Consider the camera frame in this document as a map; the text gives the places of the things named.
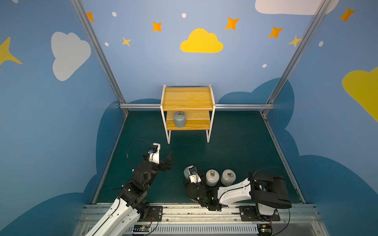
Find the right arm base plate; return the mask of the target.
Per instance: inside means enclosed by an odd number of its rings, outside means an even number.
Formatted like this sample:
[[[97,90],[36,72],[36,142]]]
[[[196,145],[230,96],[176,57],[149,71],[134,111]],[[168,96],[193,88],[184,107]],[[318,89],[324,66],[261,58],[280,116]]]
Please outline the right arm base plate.
[[[240,206],[240,216],[242,221],[260,221],[260,222],[270,222],[270,221],[280,221],[280,216],[278,211],[275,209],[273,215],[263,215],[258,211],[256,206]]]

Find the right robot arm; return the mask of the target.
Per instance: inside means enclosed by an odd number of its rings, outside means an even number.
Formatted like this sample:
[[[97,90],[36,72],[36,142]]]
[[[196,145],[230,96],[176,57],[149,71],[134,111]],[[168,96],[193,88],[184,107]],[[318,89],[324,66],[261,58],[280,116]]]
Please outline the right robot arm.
[[[245,200],[255,202],[257,214],[262,216],[272,216],[277,209],[292,207],[285,178],[258,171],[226,187],[209,187],[200,175],[190,175],[184,186],[187,197],[209,211],[221,211],[223,207]]]

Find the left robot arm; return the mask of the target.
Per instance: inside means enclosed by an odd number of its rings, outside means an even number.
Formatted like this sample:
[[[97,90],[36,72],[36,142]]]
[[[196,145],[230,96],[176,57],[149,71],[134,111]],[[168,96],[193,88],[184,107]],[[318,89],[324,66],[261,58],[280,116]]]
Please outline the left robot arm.
[[[88,236],[121,236],[139,219],[150,212],[150,203],[145,200],[160,171],[170,170],[172,153],[165,161],[159,160],[159,152],[148,152],[133,172],[131,179],[122,187],[118,197],[105,215],[86,234]]]

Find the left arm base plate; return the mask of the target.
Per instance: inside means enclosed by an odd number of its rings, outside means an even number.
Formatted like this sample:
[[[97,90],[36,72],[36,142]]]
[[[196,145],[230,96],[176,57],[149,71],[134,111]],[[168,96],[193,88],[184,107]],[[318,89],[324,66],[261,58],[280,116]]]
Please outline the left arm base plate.
[[[149,206],[140,214],[141,222],[161,222],[163,214],[163,206]]]

